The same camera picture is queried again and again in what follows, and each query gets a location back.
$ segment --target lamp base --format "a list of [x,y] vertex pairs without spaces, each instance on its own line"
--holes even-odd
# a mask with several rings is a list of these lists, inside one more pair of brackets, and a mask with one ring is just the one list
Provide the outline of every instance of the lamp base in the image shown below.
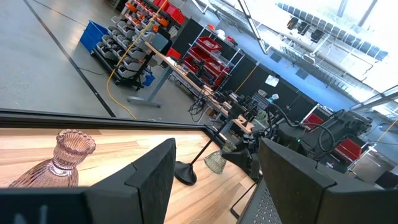
[[197,175],[191,163],[175,162],[174,176],[185,185],[192,186],[197,182]]

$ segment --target white paper sign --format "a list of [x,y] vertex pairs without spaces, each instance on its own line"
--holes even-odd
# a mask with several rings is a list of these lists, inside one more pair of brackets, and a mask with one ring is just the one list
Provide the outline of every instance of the white paper sign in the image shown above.
[[279,82],[278,78],[273,77],[272,75],[268,75],[268,78],[266,80],[266,84],[275,87],[276,85],[278,85],[278,82]]

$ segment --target pink glass vase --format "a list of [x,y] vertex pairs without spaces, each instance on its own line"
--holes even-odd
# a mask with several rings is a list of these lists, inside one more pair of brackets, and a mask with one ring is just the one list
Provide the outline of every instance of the pink glass vase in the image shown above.
[[54,157],[43,161],[9,187],[77,187],[76,166],[95,150],[91,136],[77,130],[63,130],[56,137]]

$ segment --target yellow cable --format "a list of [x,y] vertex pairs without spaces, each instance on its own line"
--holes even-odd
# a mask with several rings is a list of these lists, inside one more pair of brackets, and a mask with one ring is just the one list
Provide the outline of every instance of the yellow cable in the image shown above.
[[249,73],[249,75],[243,80],[242,84],[235,90],[235,93],[243,86],[243,84],[246,82],[246,80],[251,76],[251,74],[254,72],[254,70],[259,66],[260,63],[257,63],[256,66],[254,66],[253,70]]
[[[145,33],[145,31],[148,29],[148,27],[150,27],[150,25],[152,25],[152,23],[153,23],[155,17],[156,17],[157,14],[160,12],[160,10],[163,9],[163,7],[166,5],[166,3],[167,3],[168,1],[169,1],[169,0],[166,0],[166,1],[163,2],[162,6],[159,8],[159,10],[158,10],[158,11],[154,14],[154,16],[149,20],[149,23],[148,23],[148,25],[145,27],[145,29],[142,29],[142,30],[141,30],[141,33],[138,35],[138,37],[136,38],[136,40],[130,45],[130,47],[126,50],[126,52],[124,53],[124,55],[120,58],[120,60],[119,60],[118,63],[116,64],[116,67],[119,67],[119,65],[121,64],[121,62],[123,61],[123,59],[125,58],[125,56],[127,55],[127,53],[128,53],[128,52],[130,51],[130,49],[132,49],[132,47],[136,44],[137,40],[139,40],[139,39],[141,38],[141,36]],[[121,106],[123,109],[125,109],[125,110],[132,116],[132,118],[137,119],[137,118],[134,116],[134,114],[132,114],[132,113],[130,112],[130,110],[129,110],[127,107],[125,107],[124,105],[122,105],[121,103],[119,103],[118,101],[116,101],[115,98],[113,98],[111,92],[109,91],[109,81],[111,81],[112,76],[114,75],[115,72],[116,72],[116,68],[113,69],[111,75],[110,75],[109,78],[108,78],[108,81],[106,82],[106,91],[108,91],[109,97],[111,97],[111,99],[112,99],[117,105],[119,105],[119,106]]]

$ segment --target desk leg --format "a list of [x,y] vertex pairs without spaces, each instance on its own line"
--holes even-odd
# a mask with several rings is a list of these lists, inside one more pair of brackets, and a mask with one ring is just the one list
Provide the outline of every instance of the desk leg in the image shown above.
[[162,106],[161,104],[158,103],[154,103],[152,102],[152,100],[155,98],[157,92],[159,92],[160,88],[162,88],[163,84],[166,82],[167,77],[169,77],[169,75],[172,73],[172,69],[170,68],[170,66],[168,66],[167,68],[164,68],[160,78],[159,83],[155,86],[154,90],[152,91],[152,93],[150,93],[150,95],[146,98],[143,99],[141,97],[136,97],[136,96],[129,96],[127,97],[127,101],[130,103],[135,103],[135,104],[139,104],[139,105],[146,105],[146,106],[156,106],[158,108],[160,108],[160,106]]

